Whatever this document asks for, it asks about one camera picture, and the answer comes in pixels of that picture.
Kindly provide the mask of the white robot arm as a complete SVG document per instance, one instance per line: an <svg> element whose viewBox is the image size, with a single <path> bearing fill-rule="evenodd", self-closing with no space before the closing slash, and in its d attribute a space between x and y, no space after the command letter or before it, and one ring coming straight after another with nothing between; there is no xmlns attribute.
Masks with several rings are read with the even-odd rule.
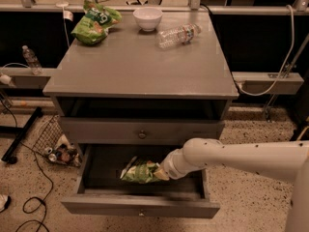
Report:
<svg viewBox="0 0 309 232"><path fill-rule="evenodd" d="M156 174L180 179L208 165L222 164L294 185L285 232L309 232L309 141L223 144L192 138L169 153Z"/></svg>

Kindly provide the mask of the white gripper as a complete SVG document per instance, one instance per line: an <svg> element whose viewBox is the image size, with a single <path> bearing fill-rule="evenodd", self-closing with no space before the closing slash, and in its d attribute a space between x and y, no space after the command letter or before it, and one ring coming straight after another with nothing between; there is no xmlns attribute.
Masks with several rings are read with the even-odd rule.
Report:
<svg viewBox="0 0 309 232"><path fill-rule="evenodd" d="M168 181L169 178L178 180L197 170L196 166L186 160L183 149L170 152L162 161L161 166L163 169L157 169L154 175L163 181Z"/></svg>

